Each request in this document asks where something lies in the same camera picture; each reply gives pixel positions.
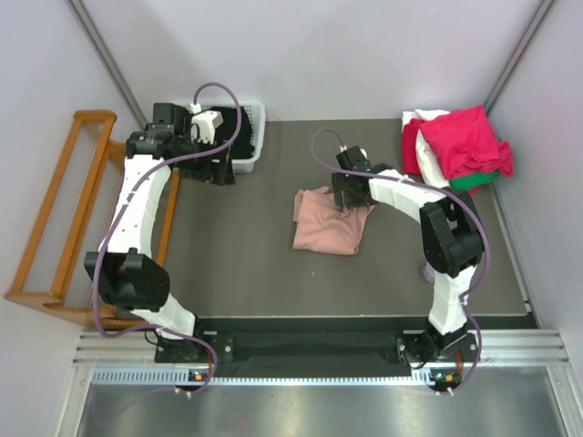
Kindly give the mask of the pink printed t-shirt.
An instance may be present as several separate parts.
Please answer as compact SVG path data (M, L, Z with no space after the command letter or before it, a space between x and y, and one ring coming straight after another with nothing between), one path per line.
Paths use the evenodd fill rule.
M329 255L356 255L373 209L374 206L339 210L332 191L326 186L299 190L293 205L292 221L296 229L292 248Z

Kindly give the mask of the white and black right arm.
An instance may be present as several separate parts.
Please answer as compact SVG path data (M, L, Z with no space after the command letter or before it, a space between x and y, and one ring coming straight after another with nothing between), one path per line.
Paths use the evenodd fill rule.
M341 147L336 160L340 168L332 173L330 186L295 195L293 247L352 256L366 219L379 204L413 219L421 229L434 290L424 345L432 358L448 359L466 335L466 296L486 248L471 196L419 184L386 164L372 165L358 146Z

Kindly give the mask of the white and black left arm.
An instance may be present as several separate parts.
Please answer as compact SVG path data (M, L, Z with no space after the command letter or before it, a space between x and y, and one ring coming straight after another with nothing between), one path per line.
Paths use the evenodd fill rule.
M174 167L183 165L196 179L220 182L230 166L230 148L216 142L223 124L218 110L199 104L157 103L154 119L130 134L123 157L123 183L114 217L98 250L87 252L84 267L92 282L92 310L104 326L102 303L143 319L187 361L206 352L196 332L197 317L170 292L168 272L152 257L152 234L159 201Z

